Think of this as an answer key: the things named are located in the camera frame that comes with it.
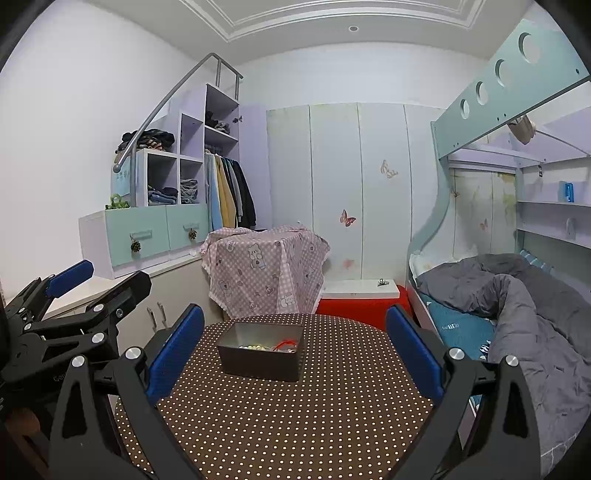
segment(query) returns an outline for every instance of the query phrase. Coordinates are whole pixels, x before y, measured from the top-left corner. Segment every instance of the mattress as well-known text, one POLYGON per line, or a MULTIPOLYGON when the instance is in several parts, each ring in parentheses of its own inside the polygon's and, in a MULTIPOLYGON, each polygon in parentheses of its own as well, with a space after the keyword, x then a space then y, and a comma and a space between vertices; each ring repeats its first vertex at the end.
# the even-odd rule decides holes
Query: mattress
MULTIPOLYGON (((448 308, 424 293, 419 295, 427 306, 443 343, 450 348, 461 348, 473 360, 487 360, 488 348, 495 336, 493 320, 448 308)), ((478 407, 480 395, 473 396, 472 400, 475 407, 478 407)))

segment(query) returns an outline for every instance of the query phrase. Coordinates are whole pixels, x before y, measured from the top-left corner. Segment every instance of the metal handrail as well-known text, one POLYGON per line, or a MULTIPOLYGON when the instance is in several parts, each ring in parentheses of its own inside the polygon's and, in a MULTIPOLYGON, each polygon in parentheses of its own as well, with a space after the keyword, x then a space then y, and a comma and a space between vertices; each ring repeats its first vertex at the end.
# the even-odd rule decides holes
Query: metal handrail
POLYGON ((121 171, 121 167, 123 167, 123 164, 125 164, 125 160, 127 159, 127 157, 129 157, 129 196, 131 197, 129 199, 129 204, 132 207, 137 206, 136 198, 135 198, 136 197, 136 195, 135 195, 135 193, 136 193, 135 156, 137 153, 137 142, 138 142, 139 138, 142 136, 142 134, 144 133, 146 128, 148 128, 148 125, 152 122, 152 120, 154 120, 154 117, 156 116, 156 114, 158 114, 158 112, 160 110, 162 110, 162 107, 164 105, 166 105, 166 102, 168 102, 173 97, 173 95, 177 92, 177 90, 179 88, 181 88, 182 85, 184 85, 184 83, 187 80, 189 80, 189 78, 193 75, 193 73, 195 73, 197 70, 199 70, 201 68, 201 66, 206 61, 208 61, 211 57, 214 57, 217 59, 216 87, 220 86, 220 80, 222 77, 222 64, 225 65, 229 70, 233 71, 234 74, 236 74, 236 88, 234 90, 234 97, 236 100, 238 100, 240 79, 243 79, 244 77, 234 67, 232 67, 228 62, 226 62, 226 60, 221 58, 217 53, 210 53, 210 54, 206 55, 203 58, 203 60, 201 60, 199 63, 197 63, 191 70, 189 70, 189 72, 173 87, 173 89, 170 90, 166 94, 166 96, 156 106, 156 108, 152 111, 152 113, 148 115, 148 118, 144 121, 144 123, 141 125, 141 127, 138 129, 138 131, 135 133, 133 138, 129 141, 129 143, 127 144, 127 146, 123 150, 123 153, 121 154, 120 159, 113 166, 113 172, 119 173, 121 171))

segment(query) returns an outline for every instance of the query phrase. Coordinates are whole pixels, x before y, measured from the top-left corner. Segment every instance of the round table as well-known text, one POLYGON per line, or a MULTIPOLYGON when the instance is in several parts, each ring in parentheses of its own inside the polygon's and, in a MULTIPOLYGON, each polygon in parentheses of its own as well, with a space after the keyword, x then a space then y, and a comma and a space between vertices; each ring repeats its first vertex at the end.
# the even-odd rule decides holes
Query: round table
MULTIPOLYGON (((312 314, 237 321, 303 325, 303 376, 290 383, 223 373, 216 342, 233 321, 206 327, 172 395, 158 403, 202 473, 240 480, 383 478, 432 408, 386 333, 312 314)), ((132 462, 152 472, 120 402, 115 417, 132 462)))

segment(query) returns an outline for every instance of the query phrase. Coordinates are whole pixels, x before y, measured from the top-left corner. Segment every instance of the pink tablecloth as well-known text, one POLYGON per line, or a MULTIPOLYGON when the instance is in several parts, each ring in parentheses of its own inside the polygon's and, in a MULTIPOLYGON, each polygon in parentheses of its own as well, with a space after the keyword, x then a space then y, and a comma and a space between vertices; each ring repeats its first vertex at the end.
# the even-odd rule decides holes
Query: pink tablecloth
POLYGON ((220 228, 201 247, 209 296, 231 319, 313 313, 329 251, 323 238, 302 226, 220 228))

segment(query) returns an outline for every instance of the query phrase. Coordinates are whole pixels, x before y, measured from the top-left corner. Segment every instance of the gray comforter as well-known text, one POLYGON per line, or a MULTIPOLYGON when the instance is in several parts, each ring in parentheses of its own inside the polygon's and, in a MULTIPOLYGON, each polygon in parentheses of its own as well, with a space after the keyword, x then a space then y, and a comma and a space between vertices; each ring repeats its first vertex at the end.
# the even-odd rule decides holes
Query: gray comforter
POLYGON ((481 255, 443 264, 417 278, 418 289, 466 313, 496 318, 488 361, 515 355, 540 432, 546 475, 591 411, 591 305, 519 255, 481 255))

